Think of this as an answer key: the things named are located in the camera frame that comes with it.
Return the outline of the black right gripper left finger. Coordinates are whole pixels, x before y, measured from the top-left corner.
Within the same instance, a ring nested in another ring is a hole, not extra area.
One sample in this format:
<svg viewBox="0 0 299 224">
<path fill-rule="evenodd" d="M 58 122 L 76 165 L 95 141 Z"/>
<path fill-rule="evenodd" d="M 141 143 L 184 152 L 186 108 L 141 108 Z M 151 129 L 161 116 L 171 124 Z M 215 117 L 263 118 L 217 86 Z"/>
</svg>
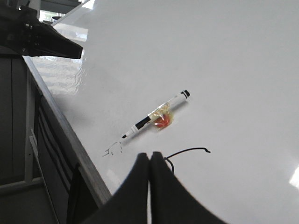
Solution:
<svg viewBox="0 0 299 224">
<path fill-rule="evenodd" d="M 138 154 L 125 181 L 85 224 L 146 224 L 150 161 Z"/>
</svg>

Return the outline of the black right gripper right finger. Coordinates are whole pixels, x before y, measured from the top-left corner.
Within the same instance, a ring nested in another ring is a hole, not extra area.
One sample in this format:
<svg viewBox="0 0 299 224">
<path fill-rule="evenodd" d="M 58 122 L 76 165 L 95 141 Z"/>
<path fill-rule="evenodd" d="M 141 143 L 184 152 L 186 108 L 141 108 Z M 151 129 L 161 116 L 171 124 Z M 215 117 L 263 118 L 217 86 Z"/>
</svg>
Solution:
<svg viewBox="0 0 299 224">
<path fill-rule="evenodd" d="M 224 223 L 184 188 L 160 152 L 154 152 L 150 159 L 149 182 L 153 224 Z"/>
</svg>

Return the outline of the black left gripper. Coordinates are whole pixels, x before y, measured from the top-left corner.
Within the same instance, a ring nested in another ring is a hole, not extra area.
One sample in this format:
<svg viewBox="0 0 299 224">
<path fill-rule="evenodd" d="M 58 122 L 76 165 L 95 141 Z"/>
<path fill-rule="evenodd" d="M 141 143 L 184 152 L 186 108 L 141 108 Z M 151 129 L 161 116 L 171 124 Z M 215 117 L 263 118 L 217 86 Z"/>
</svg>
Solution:
<svg viewBox="0 0 299 224">
<path fill-rule="evenodd" d="M 0 6 L 0 44 L 23 56 L 80 58 L 83 47 L 37 19 L 37 11 Z"/>
</svg>

